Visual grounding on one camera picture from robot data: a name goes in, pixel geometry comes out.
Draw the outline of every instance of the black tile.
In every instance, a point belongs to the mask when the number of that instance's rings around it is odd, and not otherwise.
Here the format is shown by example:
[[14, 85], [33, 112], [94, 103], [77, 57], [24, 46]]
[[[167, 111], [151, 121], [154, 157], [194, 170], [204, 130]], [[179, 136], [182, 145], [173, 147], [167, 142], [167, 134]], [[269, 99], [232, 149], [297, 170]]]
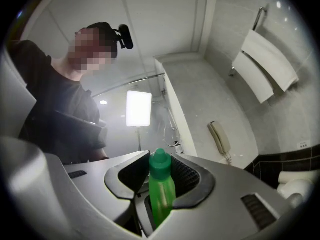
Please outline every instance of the black tile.
[[291, 160], [311, 158], [311, 148], [297, 150], [294, 152], [282, 153], [280, 154], [280, 158], [281, 158], [281, 161], [291, 161]]
[[256, 176], [259, 180], [261, 180], [260, 163], [258, 163], [258, 164], [254, 167], [254, 176]]
[[292, 162], [283, 162], [283, 171], [284, 172], [310, 171], [310, 159], [292, 161]]
[[254, 174], [254, 164], [250, 163], [244, 170], [253, 175]]
[[261, 180], [276, 189], [279, 185], [279, 174], [282, 171], [281, 162], [260, 162]]
[[260, 162], [280, 162], [279, 154], [264, 154], [260, 155]]
[[316, 145], [312, 147], [312, 157], [320, 156], [320, 145]]
[[311, 159], [311, 171], [320, 170], [320, 156]]
[[256, 166], [261, 160], [261, 155], [258, 155], [256, 159], [253, 160], [253, 166]]

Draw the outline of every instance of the tiled wall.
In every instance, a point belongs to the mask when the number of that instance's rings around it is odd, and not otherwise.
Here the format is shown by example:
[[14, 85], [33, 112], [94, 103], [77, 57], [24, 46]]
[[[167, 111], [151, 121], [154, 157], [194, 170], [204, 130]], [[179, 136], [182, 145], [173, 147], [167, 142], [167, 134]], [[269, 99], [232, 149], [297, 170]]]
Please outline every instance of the tiled wall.
[[[289, 60], [299, 82], [260, 104], [239, 74], [229, 77], [232, 61], [253, 27], [259, 7], [268, 12], [257, 32]], [[315, 45], [287, 0], [216, 0], [205, 59], [224, 79], [245, 112], [260, 155], [296, 151], [298, 143], [320, 144], [320, 67]]]
[[280, 172], [320, 170], [320, 145], [289, 153], [259, 155], [245, 170], [276, 189]]
[[254, 133], [218, 73], [204, 59], [166, 62], [163, 67], [183, 110], [197, 155], [224, 163], [208, 129], [210, 122], [218, 121], [229, 139], [233, 166], [244, 169], [249, 165], [258, 156]]

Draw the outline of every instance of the ceiling light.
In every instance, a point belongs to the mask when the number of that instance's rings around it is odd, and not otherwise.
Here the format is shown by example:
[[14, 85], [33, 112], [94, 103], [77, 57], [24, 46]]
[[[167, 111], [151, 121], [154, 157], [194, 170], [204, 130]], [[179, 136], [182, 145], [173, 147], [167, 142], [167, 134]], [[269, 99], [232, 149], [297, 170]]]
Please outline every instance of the ceiling light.
[[126, 126], [149, 126], [152, 94], [129, 90], [126, 95]]

